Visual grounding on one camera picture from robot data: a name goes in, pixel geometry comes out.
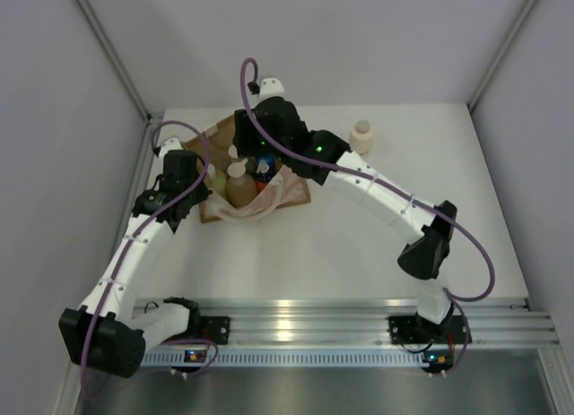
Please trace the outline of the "white round cap bottle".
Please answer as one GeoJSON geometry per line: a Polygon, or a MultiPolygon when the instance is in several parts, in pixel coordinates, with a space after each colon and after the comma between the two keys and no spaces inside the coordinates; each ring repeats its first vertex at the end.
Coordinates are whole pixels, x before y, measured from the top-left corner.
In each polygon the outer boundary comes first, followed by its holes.
{"type": "Polygon", "coordinates": [[[373,131],[368,120],[360,120],[354,125],[349,135],[349,144],[360,155],[370,152],[373,144],[373,131]]]}

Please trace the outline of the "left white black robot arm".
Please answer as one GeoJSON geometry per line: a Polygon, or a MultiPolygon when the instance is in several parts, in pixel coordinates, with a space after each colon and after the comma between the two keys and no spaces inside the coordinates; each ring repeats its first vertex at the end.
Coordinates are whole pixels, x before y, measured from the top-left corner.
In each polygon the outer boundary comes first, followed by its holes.
{"type": "Polygon", "coordinates": [[[92,292],[76,309],[66,309],[58,326],[72,362],[129,378],[149,349],[168,339],[196,341],[203,331],[199,306],[186,298],[166,298],[149,315],[134,317],[135,303],[153,263],[192,207],[210,190],[192,151],[162,155],[155,184],[136,197],[126,234],[92,292]]]}

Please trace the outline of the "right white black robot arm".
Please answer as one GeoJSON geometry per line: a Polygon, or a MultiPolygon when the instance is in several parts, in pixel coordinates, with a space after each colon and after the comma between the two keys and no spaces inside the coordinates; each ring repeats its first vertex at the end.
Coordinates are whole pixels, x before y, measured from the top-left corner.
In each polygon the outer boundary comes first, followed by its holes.
{"type": "Polygon", "coordinates": [[[405,242],[399,268],[411,276],[417,291],[412,332],[426,342],[444,339],[454,304],[438,281],[450,253],[451,222],[456,206],[415,205],[410,195],[383,178],[350,144],[327,130],[310,130],[295,106],[281,98],[265,99],[251,110],[233,114],[233,144],[241,158],[271,155],[298,177],[327,187],[374,214],[405,242]]]}

